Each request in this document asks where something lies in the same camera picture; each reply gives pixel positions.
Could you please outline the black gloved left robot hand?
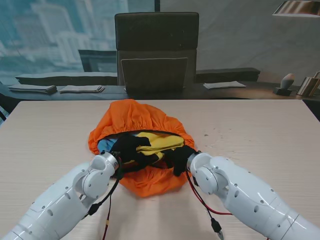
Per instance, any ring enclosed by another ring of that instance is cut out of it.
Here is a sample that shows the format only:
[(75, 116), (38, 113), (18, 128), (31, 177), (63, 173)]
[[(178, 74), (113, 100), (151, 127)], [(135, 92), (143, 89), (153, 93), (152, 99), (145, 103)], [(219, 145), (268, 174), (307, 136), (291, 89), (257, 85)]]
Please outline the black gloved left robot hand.
[(124, 173), (137, 172), (150, 165), (152, 161), (152, 157), (137, 152), (137, 148), (150, 146), (151, 144), (147, 137), (138, 137), (125, 133), (114, 143), (110, 153), (121, 159)]

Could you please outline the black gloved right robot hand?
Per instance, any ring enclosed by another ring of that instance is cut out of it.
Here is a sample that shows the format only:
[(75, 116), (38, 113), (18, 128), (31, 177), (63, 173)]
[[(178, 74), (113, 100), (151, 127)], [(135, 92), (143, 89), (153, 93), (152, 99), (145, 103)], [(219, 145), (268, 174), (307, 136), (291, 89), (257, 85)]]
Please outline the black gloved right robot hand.
[(186, 171), (189, 157), (192, 154), (196, 154), (197, 151), (188, 145), (184, 145), (175, 149), (165, 150), (162, 153), (167, 167), (173, 168), (173, 175), (179, 177)]

